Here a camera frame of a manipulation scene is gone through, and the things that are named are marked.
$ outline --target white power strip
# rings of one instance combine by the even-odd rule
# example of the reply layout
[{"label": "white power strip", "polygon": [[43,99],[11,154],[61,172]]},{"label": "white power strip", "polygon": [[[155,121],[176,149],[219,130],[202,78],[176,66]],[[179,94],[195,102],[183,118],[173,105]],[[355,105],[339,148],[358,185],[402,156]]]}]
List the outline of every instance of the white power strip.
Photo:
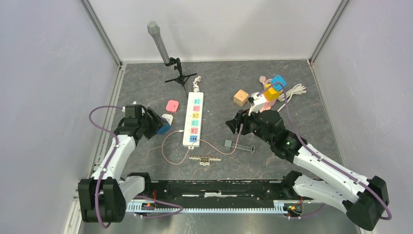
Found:
[{"label": "white power strip", "polygon": [[187,116],[185,118],[184,139],[182,140],[185,147],[199,147],[203,105],[204,93],[190,92],[188,94]]}]

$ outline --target microphone stand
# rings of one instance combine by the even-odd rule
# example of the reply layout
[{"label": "microphone stand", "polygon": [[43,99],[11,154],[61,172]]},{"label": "microphone stand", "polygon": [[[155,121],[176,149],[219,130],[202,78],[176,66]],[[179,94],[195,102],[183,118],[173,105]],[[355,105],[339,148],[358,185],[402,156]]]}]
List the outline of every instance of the microphone stand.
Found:
[{"label": "microphone stand", "polygon": [[167,66],[167,67],[172,66],[172,65],[175,65],[173,67],[173,69],[178,70],[179,76],[175,79],[169,79],[169,80],[165,81],[165,83],[168,83],[168,82],[171,82],[171,81],[176,81],[178,84],[181,84],[183,86],[184,90],[185,90],[185,94],[188,97],[188,92],[187,92],[187,89],[185,88],[185,83],[188,81],[189,77],[195,76],[195,75],[197,75],[197,73],[187,75],[187,76],[183,75],[182,74],[181,60],[179,58],[172,58],[171,57],[169,63],[165,63],[165,66]]}]

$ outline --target coiled white cable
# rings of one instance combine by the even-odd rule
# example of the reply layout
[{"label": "coiled white cable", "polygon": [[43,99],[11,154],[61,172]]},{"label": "coiled white cable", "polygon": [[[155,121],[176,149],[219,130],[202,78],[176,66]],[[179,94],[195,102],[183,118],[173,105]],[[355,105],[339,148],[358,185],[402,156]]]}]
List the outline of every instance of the coiled white cable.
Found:
[{"label": "coiled white cable", "polygon": [[[307,93],[307,91],[305,90],[306,87],[302,84],[297,84],[296,86],[294,86],[292,89],[287,91],[287,102],[289,102],[291,100],[291,97],[293,95],[301,95],[301,94],[305,94]],[[284,95],[280,95],[277,100],[278,101],[284,101]],[[285,106],[285,103],[278,109],[278,112]]]},{"label": "coiled white cable", "polygon": [[202,80],[201,76],[198,76],[197,78],[194,79],[194,82],[192,83],[194,85],[194,92],[196,93],[199,92],[198,82],[201,82],[201,80]]}]

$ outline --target gray microphone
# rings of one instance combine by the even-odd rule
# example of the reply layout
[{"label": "gray microphone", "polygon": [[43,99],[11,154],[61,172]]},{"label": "gray microphone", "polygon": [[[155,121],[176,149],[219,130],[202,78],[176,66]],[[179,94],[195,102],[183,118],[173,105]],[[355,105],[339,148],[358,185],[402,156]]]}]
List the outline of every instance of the gray microphone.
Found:
[{"label": "gray microphone", "polygon": [[168,52],[165,48],[164,41],[161,37],[161,29],[155,21],[151,21],[148,23],[148,33],[152,36],[153,40],[155,41],[156,47],[158,47],[159,53],[161,54],[164,63],[168,64],[170,62]]}]

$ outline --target white wall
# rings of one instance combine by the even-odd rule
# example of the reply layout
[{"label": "white wall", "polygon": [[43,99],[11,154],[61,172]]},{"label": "white wall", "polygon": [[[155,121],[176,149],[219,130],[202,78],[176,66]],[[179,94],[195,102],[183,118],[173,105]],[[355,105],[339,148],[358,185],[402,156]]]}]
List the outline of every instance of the white wall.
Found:
[{"label": "white wall", "polygon": [[147,24],[169,56],[184,60],[307,59],[340,0],[91,0],[123,61],[161,61]]},{"label": "white wall", "polygon": [[411,233],[413,30],[411,0],[353,0],[315,72],[348,167],[385,179],[393,220],[376,234]]},{"label": "white wall", "polygon": [[0,233],[62,233],[117,66],[78,0],[2,0],[0,34]]}]

